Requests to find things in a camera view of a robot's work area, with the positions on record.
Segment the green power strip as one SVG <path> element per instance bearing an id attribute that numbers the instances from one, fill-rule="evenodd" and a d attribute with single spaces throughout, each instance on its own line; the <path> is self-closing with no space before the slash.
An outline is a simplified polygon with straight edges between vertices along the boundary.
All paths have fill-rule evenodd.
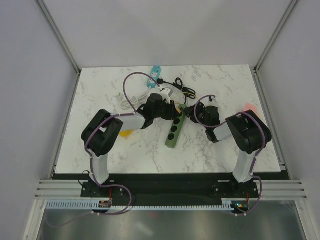
<path id="1" fill-rule="evenodd" d="M 179 116 L 173 121 L 169 134 L 165 141 L 165 145 L 170 149 L 174 149 L 176 147 L 177 142 L 179 140 L 180 133 L 182 131 L 182 128 L 186 119 L 186 114 L 183 112 L 183 109 L 187 108 L 187 105 L 180 104 L 178 108 L 181 110 L 181 116 Z"/>

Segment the teal power strip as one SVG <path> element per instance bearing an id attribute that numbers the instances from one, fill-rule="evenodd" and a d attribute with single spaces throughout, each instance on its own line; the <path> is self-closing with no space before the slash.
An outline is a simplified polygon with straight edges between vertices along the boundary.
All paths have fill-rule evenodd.
<path id="1" fill-rule="evenodd" d="M 154 89 L 157 86 L 156 81 L 160 77 L 161 71 L 162 71 L 161 66 L 155 65 L 152 67 L 152 70 L 150 72 L 151 78 L 147 80 L 147 87 L 149 89 Z"/>

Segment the yellow cube socket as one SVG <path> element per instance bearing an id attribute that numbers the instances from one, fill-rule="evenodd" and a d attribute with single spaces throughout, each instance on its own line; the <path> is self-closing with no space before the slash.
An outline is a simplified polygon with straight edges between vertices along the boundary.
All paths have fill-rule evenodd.
<path id="1" fill-rule="evenodd" d="M 123 130 L 119 133 L 119 135 L 123 138 L 129 137 L 132 134 L 133 130 L 129 129 L 129 130 Z"/>

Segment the pink cube socket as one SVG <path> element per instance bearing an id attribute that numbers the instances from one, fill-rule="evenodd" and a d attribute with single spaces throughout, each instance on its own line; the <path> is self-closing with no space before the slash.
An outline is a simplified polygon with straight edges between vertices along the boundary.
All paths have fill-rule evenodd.
<path id="1" fill-rule="evenodd" d="M 251 104 L 251 103 L 246 103 L 242 110 L 243 110 L 244 112 L 251 110 L 251 111 L 253 111 L 255 114 L 258 113 L 258 107 L 255 106 L 254 104 Z"/>

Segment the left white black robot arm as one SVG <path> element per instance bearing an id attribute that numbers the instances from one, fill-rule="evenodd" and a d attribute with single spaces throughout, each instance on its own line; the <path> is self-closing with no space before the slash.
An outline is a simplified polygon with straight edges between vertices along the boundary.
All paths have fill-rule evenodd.
<path id="1" fill-rule="evenodd" d="M 110 175 L 108 154 L 121 132 L 144 130 L 155 119 L 172 121 L 181 115 L 173 100 L 166 100 L 158 93 L 152 93 L 146 103 L 132 113 L 111 114 L 100 109 L 81 134 L 84 150 L 90 156 L 90 178 L 94 181 L 92 191 L 99 197 L 106 196 L 110 191 L 110 185 L 106 182 Z"/>

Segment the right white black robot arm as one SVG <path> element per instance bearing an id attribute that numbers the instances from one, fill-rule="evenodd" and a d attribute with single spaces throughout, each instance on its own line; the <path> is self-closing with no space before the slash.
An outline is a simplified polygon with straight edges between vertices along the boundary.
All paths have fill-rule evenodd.
<path id="1" fill-rule="evenodd" d="M 216 106 L 205 106 L 201 102 L 183 107 L 181 111 L 195 124 L 205 128 L 208 140 L 212 143 L 233 138 L 239 148 L 236 166 L 232 172 L 233 180 L 229 191 L 235 197 L 247 191 L 246 183 L 251 181 L 257 156 L 272 140 L 269 128 L 252 111 L 239 112 L 226 118 L 222 123 Z"/>

